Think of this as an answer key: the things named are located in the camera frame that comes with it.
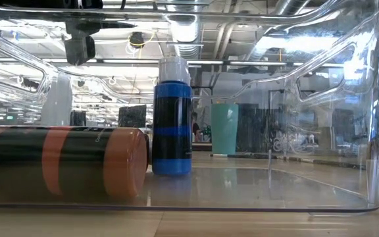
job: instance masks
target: black stripe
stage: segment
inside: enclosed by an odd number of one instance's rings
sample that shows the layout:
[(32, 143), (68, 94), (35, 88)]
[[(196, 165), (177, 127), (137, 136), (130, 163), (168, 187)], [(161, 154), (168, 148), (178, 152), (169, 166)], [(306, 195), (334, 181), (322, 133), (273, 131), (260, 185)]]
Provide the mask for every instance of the black stripe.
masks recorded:
[(103, 183), (103, 160), (113, 130), (79, 127), (68, 133), (59, 163), (59, 185), (66, 197), (107, 195)]
[(153, 128), (191, 126), (191, 99), (161, 97), (154, 100)]
[(191, 159), (191, 137), (153, 135), (153, 159)]
[(0, 194), (46, 197), (42, 150), (48, 128), (11, 127), (0, 134)]

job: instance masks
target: cylindrical canister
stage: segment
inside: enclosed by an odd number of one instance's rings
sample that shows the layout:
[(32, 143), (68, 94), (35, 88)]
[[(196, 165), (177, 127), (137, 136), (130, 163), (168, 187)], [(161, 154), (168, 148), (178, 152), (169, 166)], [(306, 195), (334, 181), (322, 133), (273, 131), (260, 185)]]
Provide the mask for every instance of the cylindrical canister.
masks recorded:
[(191, 87), (185, 59), (160, 61), (153, 112), (153, 172), (181, 175), (191, 172)]
[(0, 126), (0, 194), (130, 199), (143, 186), (137, 128)]

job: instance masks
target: white bottle cap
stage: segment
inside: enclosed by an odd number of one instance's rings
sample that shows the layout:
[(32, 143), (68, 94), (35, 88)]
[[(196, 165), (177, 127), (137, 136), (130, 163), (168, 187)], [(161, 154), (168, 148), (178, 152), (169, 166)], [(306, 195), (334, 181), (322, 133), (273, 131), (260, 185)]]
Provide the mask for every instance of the white bottle cap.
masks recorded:
[(159, 61), (159, 82), (179, 81), (191, 83), (188, 63), (181, 57), (164, 57)]

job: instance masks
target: orange and black cylinder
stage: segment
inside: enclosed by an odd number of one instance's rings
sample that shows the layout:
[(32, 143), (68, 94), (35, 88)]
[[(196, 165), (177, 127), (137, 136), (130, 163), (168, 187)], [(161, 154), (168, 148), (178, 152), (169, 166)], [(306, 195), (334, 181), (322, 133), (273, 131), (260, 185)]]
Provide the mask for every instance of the orange and black cylinder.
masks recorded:
[(147, 140), (136, 128), (0, 127), (0, 194), (130, 199), (143, 186)]

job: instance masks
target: exposed ductwork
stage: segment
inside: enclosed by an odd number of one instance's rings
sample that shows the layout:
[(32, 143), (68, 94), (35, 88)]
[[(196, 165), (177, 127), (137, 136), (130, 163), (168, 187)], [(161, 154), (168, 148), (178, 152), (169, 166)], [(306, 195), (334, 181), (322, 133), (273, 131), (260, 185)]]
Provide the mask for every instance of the exposed ductwork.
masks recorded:
[[(277, 15), (293, 15), (293, 14), (299, 14), (299, 12), (308, 4), (309, 0), (279, 0), (276, 4), (276, 9), (274, 10), (273, 14)], [(267, 35), (270, 33), (272, 29), (270, 28), (260, 28), (260, 30), (257, 32), (258, 42), (260, 42), (261, 38), (264, 35)], [(258, 61), (263, 57), (263, 55), (266, 53), (266, 49), (256, 49), (254, 48), (251, 50), (250, 54), (246, 56), (245, 59), (248, 61)]]
[[(197, 5), (169, 5), (168, 11), (178, 11), (193, 13), (201, 11), (201, 6)], [(201, 28), (200, 21), (197, 16), (190, 14), (173, 14), (167, 16), (170, 22), (170, 30), (172, 39), (181, 45), (175, 45), (176, 56), (184, 59), (199, 59), (200, 46), (191, 45), (190, 43), (198, 43), (199, 32)]]

